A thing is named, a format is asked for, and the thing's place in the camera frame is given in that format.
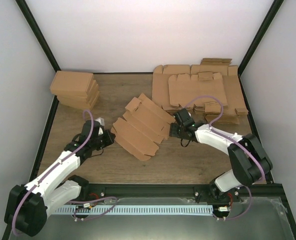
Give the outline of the brown cardboard box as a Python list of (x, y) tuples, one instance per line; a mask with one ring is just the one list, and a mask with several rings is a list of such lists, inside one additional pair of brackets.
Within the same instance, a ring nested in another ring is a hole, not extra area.
[(134, 97), (125, 113), (113, 123), (115, 141), (140, 161), (147, 161), (169, 138), (170, 124), (175, 119), (157, 106), (145, 94)]

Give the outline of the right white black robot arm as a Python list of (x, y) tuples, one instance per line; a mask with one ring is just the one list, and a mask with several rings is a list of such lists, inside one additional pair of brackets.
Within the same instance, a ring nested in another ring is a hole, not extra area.
[(228, 133), (211, 124), (195, 122), (185, 108), (174, 113), (174, 119), (176, 122), (170, 124), (169, 136), (209, 145), (225, 153), (230, 159), (232, 169), (209, 184), (210, 197), (213, 200), (220, 202), (231, 189), (249, 187), (263, 180), (273, 169), (270, 158), (255, 135)]

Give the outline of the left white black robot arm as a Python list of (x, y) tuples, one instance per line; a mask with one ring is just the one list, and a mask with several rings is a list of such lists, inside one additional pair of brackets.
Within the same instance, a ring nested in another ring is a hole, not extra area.
[(86, 201), (89, 182), (70, 174), (94, 151), (102, 151), (114, 143), (115, 134), (104, 128), (104, 119), (87, 120), (81, 133), (68, 143), (60, 156), (37, 178), (25, 185), (15, 185), (8, 197), (4, 222), (14, 233), (37, 235), (47, 219), (69, 201)]

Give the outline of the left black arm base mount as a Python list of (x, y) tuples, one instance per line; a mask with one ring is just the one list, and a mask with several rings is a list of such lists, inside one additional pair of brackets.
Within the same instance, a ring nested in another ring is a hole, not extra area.
[(87, 186), (82, 186), (80, 194), (77, 198), (72, 201), (78, 202), (88, 202), (90, 200), (96, 200), (107, 196), (106, 185), (104, 184), (88, 184)]

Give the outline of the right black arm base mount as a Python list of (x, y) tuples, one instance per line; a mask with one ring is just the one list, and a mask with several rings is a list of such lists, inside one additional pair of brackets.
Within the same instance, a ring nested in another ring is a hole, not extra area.
[(228, 192), (221, 192), (214, 185), (199, 184), (193, 187), (195, 201), (197, 203), (208, 204), (227, 204), (231, 200), (239, 202), (240, 198), (231, 190)]

